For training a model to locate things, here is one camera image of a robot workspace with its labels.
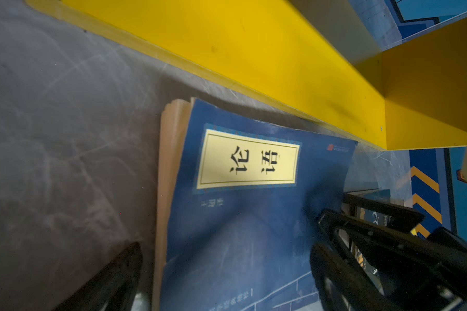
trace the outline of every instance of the book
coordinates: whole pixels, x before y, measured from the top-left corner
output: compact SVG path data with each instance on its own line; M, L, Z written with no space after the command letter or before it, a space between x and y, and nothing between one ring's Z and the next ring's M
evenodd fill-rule
M316 216L340 210L356 142L193 98L161 116L153 311L316 306Z
M361 196L361 197L364 197L365 199L370 199L370 200L374 200L378 202L392 203L391 190L389 189L382 189L382 190L371 189L371 190L364 190L364 191L349 192L349 194L354 195L354 196ZM391 218L388 215L377 213L375 211L372 211L366 208L356 209L356 215L353 215L353 216L364 221L375 223L379 226L387 226L387 222Z

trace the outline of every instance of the yellow wooden board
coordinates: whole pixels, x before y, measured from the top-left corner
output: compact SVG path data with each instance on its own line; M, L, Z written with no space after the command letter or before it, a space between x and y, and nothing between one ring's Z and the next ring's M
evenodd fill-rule
M285 0L28 0L32 7L386 148L383 97Z
M467 144L467 18L363 62L384 98L286 0L26 1L377 149Z
M467 18L382 53L388 149L467 145Z

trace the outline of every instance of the gray floor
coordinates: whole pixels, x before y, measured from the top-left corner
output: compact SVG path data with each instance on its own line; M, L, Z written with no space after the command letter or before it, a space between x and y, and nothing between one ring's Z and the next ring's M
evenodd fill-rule
M331 134L82 29L0 0L0 309L49 310L130 241L148 309L159 118L197 96L241 115ZM346 190L397 181L408 152L360 145Z

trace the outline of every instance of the yellow stripe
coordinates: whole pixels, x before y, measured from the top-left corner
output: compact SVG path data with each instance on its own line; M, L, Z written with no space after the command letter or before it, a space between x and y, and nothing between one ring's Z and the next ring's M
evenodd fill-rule
M426 183L429 187L434 189L437 193L439 193L439 184L436 183L432 178L429 176L425 175L422 171L420 171L417 167L412 166L412 177L417 176L421 181Z
M439 213L434 207L430 206L429 203L425 202L423 198L421 198L419 195L414 194L413 195L413 204L418 204L422 206L423 209L426 210L431 216L433 216L439 223L441 222L441 213Z
M424 237L428 237L429 234L430 234L430 232L427 231L427 229L424 228L424 226L422 226L421 224L418 224L417 227L415 227L415 230L416 230L418 233L422 234Z

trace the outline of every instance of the chinese characters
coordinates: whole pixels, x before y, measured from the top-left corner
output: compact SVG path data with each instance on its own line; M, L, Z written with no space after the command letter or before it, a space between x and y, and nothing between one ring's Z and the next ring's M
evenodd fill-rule
M246 156L245 156L245 159L242 157L242 151L239 151L241 148L239 146L237 146L237 149L235 150L234 153L232 153L231 155L231 159L235 162L235 164L237 165L237 167L235 167L235 174L237 175L237 172L245 172L247 171L247 167L245 167L245 164L243 165L244 167L240 167L239 166L239 163L248 163L249 162L249 150L244 150L245 153L246 153Z
M268 168L266 169L262 168L262 172L265 171L266 174L268 174L268 172L275 171L274 165L277 164L277 156L278 156L277 152L272 152L271 150L268 150L263 153L262 151L262 165L268 166Z
M214 208L215 206L223 206L223 198L209 199L201 201L201 207L203 208Z
M236 167L230 168L230 172L233 172L235 170L235 173L237 175L237 172L245 172L248 170L247 166L243 164L241 167L239 163L248 163L249 162L249 150L246 149L245 151L245 158L242 155L242 150L239 146L237 146L237 149L235 150L234 153L231 154L230 158L235 162ZM268 151L263 151L262 150L262 165L266 165L266 168L262 168L262 173L265 172L265 174L268 174L268 172L274 172L275 171L275 166L277 164L277 156L278 152L274 152L271 150Z
M249 297L252 297L252 288L251 288L251 295L249 295L249 292L238 294L237 297L233 297L232 299L227 299L225 302L218 303L216 307L209 309L209 311L219 311L219 310L228 309L230 306L233 306L236 303L246 300Z

